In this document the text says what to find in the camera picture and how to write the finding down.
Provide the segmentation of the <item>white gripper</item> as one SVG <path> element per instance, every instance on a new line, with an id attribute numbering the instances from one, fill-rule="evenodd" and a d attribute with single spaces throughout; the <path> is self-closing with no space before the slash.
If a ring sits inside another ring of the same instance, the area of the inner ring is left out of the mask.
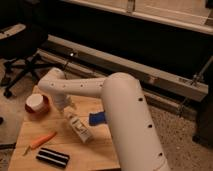
<path id="1" fill-rule="evenodd" d="M 64 94 L 54 95 L 53 103 L 58 111 L 63 111 L 66 107 L 75 107 L 75 103 L 71 100 L 71 97 Z"/>

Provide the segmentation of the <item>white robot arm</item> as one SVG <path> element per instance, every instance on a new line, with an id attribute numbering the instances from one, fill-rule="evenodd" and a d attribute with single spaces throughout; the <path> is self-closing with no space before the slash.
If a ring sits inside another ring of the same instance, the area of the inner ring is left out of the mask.
<path id="1" fill-rule="evenodd" d="M 38 82 L 59 109 L 69 95 L 102 100 L 115 151 L 122 171 L 171 171 L 138 79 L 117 72 L 107 77 L 67 79 L 51 69 Z"/>

